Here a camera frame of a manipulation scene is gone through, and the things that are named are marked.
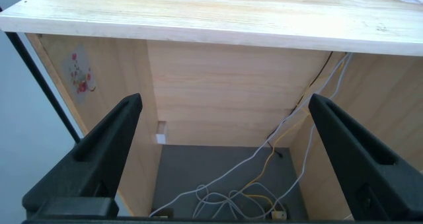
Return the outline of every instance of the yellow cable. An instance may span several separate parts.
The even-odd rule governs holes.
[[[285,131],[281,136],[279,136],[279,138],[275,141],[275,143],[273,145],[273,149],[272,149],[271,154],[266,159],[266,162],[264,164],[263,170],[260,173],[260,175],[258,175],[255,179],[251,180],[247,185],[244,186],[244,188],[247,187],[248,185],[252,184],[256,180],[258,180],[264,174],[264,171],[266,171],[266,167],[267,167],[267,164],[268,164],[270,158],[275,153],[275,146],[276,146],[277,142],[279,140],[281,140],[281,138],[283,138],[283,136],[285,136],[286,134],[288,134],[294,127],[296,127],[298,124],[300,124],[302,121],[304,121],[310,115],[310,113],[308,113],[308,111],[306,111],[306,110],[304,110],[304,111],[307,113],[307,115],[304,118],[302,118],[300,121],[298,121],[296,124],[294,124],[292,127],[290,127],[287,131]],[[268,198],[266,196],[258,195],[258,194],[245,194],[245,195],[248,196],[248,197],[250,197],[250,198],[254,198],[254,197],[256,197],[256,198],[265,198],[271,204],[271,207],[273,207],[272,200],[270,200],[270,198]]]
[[[256,180],[258,180],[263,174],[264,174],[264,171],[266,170],[266,166],[267,166],[267,163],[269,162],[269,160],[270,160],[270,158],[272,157],[272,155],[274,154],[274,151],[275,151],[275,146],[276,146],[276,144],[277,144],[277,142],[279,141],[279,140],[281,140],[281,138],[283,138],[286,134],[288,134],[294,127],[296,127],[296,126],[298,126],[298,124],[300,124],[301,122],[303,122],[307,117],[308,117],[309,115],[306,115],[304,118],[302,118],[302,119],[300,119],[300,121],[298,121],[296,124],[294,124],[292,127],[290,127],[287,131],[285,131],[281,136],[279,136],[279,138],[274,142],[274,145],[273,145],[273,150],[272,150],[272,152],[271,152],[271,154],[267,157],[267,159],[266,159],[266,162],[265,162],[265,164],[264,164],[264,167],[263,167],[263,170],[262,170],[262,172],[255,178],[255,179],[253,179],[253,180],[251,180],[247,185],[245,185],[244,186],[244,188],[246,187],[246,186],[248,186],[248,185],[250,185],[250,184],[252,184],[253,182],[255,182]]]
[[[345,60],[342,62],[342,64],[341,64],[341,66],[340,66],[340,68],[339,68],[339,71],[341,71],[342,70],[342,68],[344,67],[344,64],[345,64]],[[304,93],[301,95],[301,97],[300,98],[302,98],[303,96],[305,96],[305,94],[309,91],[309,89],[311,88],[311,83],[309,84],[309,86],[307,87],[307,89],[304,91]],[[264,171],[266,171],[266,167],[267,167],[267,164],[268,164],[268,162],[269,162],[269,160],[270,160],[270,158],[272,158],[272,156],[273,156],[273,154],[275,153],[275,146],[276,146],[276,144],[277,144],[277,142],[279,142],[279,140],[281,140],[281,138],[283,138],[283,136],[285,136],[286,134],[288,134],[294,127],[296,127],[298,124],[300,124],[302,121],[304,121],[308,116],[310,116],[311,114],[310,114],[310,112],[309,111],[307,111],[307,109],[305,109],[305,108],[301,108],[302,109],[302,111],[304,111],[307,115],[304,117],[304,118],[302,118],[300,121],[298,121],[297,123],[295,123],[292,127],[290,127],[287,131],[285,131],[281,136],[279,136],[279,138],[277,138],[277,140],[274,142],[274,144],[273,144],[273,149],[272,149],[272,152],[271,152],[271,154],[267,157],[267,159],[266,159],[266,162],[264,163],[264,166],[263,166],[263,169],[262,169],[262,172],[255,178],[255,179],[253,179],[253,180],[251,180],[247,185],[245,185],[244,186],[244,188],[245,187],[247,187],[248,185],[250,185],[250,184],[252,184],[253,182],[255,182],[255,181],[257,181],[259,178],[261,178],[261,176],[264,174]],[[270,200],[270,198],[268,198],[268,197],[266,197],[266,196],[263,196],[263,195],[258,195],[258,194],[246,194],[246,196],[248,196],[248,197],[250,197],[250,198],[264,198],[264,199],[266,199],[266,200],[268,200],[268,202],[270,203],[270,205],[273,207],[273,202],[272,202],[272,200]]]
[[[264,198],[265,200],[267,200],[267,202],[269,202],[270,207],[273,207],[272,200],[270,200],[270,198],[268,198],[266,196],[258,195],[258,194],[246,194],[245,196],[250,197],[250,198]]]

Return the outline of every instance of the wooden side panel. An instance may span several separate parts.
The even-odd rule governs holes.
[[[330,96],[335,75],[323,95]],[[423,170],[423,58],[355,54],[333,101],[413,167]],[[290,146],[297,174],[313,122],[308,118]],[[301,192],[310,219],[350,218],[350,210],[315,131]]]
[[[157,108],[145,40],[29,35],[84,133],[90,131],[122,98],[140,93],[143,110],[119,191],[133,215],[151,211],[161,145],[155,141]],[[77,102],[63,73],[66,57],[82,46],[87,53],[96,89]]]
[[[148,46],[159,120],[167,122],[174,145],[261,145],[329,55],[184,42]]]

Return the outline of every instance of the black object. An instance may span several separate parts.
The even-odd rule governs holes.
[[[314,94],[309,108],[356,221],[423,220],[423,176],[417,170],[329,99]],[[25,195],[24,223],[234,223],[116,217],[114,197],[141,109],[139,94],[122,100]]]
[[[75,128],[72,126],[71,122],[69,121],[69,118],[67,118],[65,112],[60,106],[60,103],[54,96],[54,93],[49,88],[46,80],[43,78],[40,70],[38,70],[34,60],[28,53],[28,50],[25,48],[24,44],[22,43],[22,40],[20,40],[18,34],[16,32],[6,32],[7,38],[11,41],[13,47],[15,47],[16,51],[19,53],[20,57],[24,61],[26,67],[31,72],[32,76],[37,81],[38,85],[46,95],[47,99],[50,101],[50,104],[52,104],[54,110],[58,113],[60,119],[62,120],[63,124],[65,124],[65,127],[71,134],[73,140],[75,143],[78,143],[81,139],[78,136],[78,133],[75,131]]]
[[[355,220],[423,221],[423,175],[331,100],[309,109]]]
[[[28,218],[116,217],[114,201],[142,109],[124,98],[22,199]]]

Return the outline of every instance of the gray wall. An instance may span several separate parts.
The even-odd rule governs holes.
[[[18,0],[0,0],[5,9]],[[32,55],[34,50],[21,35]],[[39,181],[69,150],[73,139],[48,102],[22,59],[0,32],[0,220],[20,223],[25,219],[23,195]],[[54,87],[39,59],[34,59],[48,80],[65,112],[69,110]],[[120,215],[129,215],[121,199],[116,198]]]

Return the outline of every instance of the wooden panel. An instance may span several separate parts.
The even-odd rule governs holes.
[[[174,145],[261,145],[329,55],[183,42],[148,46],[159,120],[167,122]]]
[[[333,93],[338,76],[323,95]],[[423,170],[423,58],[355,54],[333,101]],[[298,174],[312,124],[308,118],[290,146]],[[348,217],[348,204],[317,132],[305,170],[300,186],[310,219]]]
[[[157,109],[146,41],[75,36],[29,36],[50,76],[84,133],[91,130],[122,98],[141,93],[143,110],[126,161],[119,191],[133,215],[151,211],[161,145],[155,141]],[[70,91],[65,57],[79,46],[87,53],[96,89],[83,102]]]
[[[398,0],[22,0],[5,31],[423,56],[421,5]]]

